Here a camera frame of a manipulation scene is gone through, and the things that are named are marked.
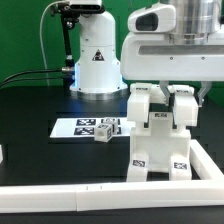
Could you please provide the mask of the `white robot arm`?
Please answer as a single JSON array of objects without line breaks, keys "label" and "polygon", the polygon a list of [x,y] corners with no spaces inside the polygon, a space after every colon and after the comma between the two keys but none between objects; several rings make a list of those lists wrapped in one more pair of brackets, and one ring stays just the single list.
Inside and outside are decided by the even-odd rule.
[{"label": "white robot arm", "polygon": [[222,0],[159,0],[132,12],[121,56],[115,53],[115,20],[96,0],[72,1],[80,14],[76,90],[115,93],[124,81],[157,81],[170,96],[171,81],[197,81],[202,100],[224,81]]}]

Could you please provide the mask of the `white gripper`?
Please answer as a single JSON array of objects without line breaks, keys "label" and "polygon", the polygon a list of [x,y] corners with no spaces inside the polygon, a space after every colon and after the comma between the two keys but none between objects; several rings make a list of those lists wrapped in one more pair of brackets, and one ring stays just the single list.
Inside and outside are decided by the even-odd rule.
[{"label": "white gripper", "polygon": [[126,80],[160,81],[166,106],[168,81],[202,81],[197,93],[202,106],[211,81],[224,81],[224,33],[209,35],[202,45],[175,45],[165,34],[130,33],[122,46],[121,74]]}]

